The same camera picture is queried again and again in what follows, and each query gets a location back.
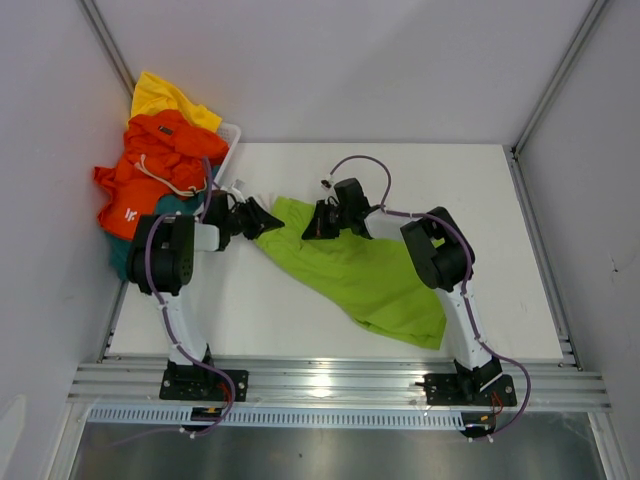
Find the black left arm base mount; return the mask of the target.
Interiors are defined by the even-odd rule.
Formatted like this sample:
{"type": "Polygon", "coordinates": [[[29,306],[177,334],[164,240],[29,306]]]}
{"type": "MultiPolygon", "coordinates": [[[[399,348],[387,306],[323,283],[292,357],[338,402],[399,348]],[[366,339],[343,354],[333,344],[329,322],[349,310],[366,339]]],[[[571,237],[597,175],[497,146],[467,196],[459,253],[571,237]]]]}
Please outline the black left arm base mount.
{"type": "MultiPolygon", "coordinates": [[[[234,402],[245,402],[249,386],[249,371],[222,370],[235,389],[234,402]]],[[[181,365],[167,362],[159,390],[161,400],[175,401],[228,401],[231,395],[229,382],[219,373],[194,364],[181,365]]]]}

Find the lime green shorts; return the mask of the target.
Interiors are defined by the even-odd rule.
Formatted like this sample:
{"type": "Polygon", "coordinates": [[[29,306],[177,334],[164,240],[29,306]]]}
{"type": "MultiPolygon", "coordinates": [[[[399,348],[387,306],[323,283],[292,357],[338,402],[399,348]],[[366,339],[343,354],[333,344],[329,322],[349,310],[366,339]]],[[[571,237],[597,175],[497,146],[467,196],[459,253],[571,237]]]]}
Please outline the lime green shorts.
{"type": "Polygon", "coordinates": [[[331,240],[304,240],[314,207],[279,196],[270,213],[282,228],[255,244],[295,280],[336,304],[362,329],[423,349],[441,348],[446,315],[419,280],[404,244],[366,240],[346,230],[331,240]]]}

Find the yellow shorts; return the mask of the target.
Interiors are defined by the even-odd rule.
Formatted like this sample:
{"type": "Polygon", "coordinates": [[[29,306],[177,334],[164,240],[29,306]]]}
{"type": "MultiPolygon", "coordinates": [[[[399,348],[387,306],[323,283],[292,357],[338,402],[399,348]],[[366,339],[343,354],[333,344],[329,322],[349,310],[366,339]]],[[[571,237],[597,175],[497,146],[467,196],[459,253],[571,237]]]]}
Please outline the yellow shorts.
{"type": "Polygon", "coordinates": [[[216,132],[222,118],[202,104],[193,103],[175,85],[143,71],[134,87],[130,117],[154,116],[164,110],[177,110],[191,124],[216,132]]]}

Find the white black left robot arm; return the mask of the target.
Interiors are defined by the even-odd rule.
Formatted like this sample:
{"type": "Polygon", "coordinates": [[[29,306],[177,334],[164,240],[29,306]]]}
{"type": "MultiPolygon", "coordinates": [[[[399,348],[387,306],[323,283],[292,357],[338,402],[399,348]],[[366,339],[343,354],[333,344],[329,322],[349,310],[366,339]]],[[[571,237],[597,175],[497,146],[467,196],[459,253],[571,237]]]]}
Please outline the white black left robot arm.
{"type": "Polygon", "coordinates": [[[169,361],[195,365],[181,382],[192,398],[207,399],[217,387],[216,374],[207,369],[208,342],[187,300],[195,253],[222,252],[235,236],[255,240],[284,226],[255,198],[225,190],[208,194],[200,215],[151,214],[138,221],[126,263],[127,279],[155,302],[169,343],[169,361]]]}

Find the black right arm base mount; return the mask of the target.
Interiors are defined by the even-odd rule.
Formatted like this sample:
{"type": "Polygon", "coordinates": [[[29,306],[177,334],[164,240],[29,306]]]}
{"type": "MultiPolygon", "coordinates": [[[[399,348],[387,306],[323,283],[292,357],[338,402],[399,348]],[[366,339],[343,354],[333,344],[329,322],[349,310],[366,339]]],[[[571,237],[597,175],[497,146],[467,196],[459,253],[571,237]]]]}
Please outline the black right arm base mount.
{"type": "Polygon", "coordinates": [[[504,373],[483,386],[460,373],[430,373],[415,386],[424,391],[426,403],[431,406],[515,407],[518,404],[513,379],[504,373]]]}

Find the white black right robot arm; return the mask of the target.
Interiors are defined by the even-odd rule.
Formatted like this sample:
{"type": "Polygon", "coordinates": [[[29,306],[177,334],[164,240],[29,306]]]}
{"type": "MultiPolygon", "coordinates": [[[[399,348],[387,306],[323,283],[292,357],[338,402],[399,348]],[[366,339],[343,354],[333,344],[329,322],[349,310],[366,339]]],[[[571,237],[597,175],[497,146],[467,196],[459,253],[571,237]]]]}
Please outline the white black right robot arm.
{"type": "Polygon", "coordinates": [[[502,368],[482,345],[471,284],[475,254],[448,210],[436,207],[427,213],[408,213],[372,205],[355,178],[337,183],[324,180],[322,186],[334,194],[316,202],[302,238],[335,239],[349,230],[367,240],[402,241],[417,276],[437,295],[452,329],[458,395],[472,404],[489,396],[502,368]]]}

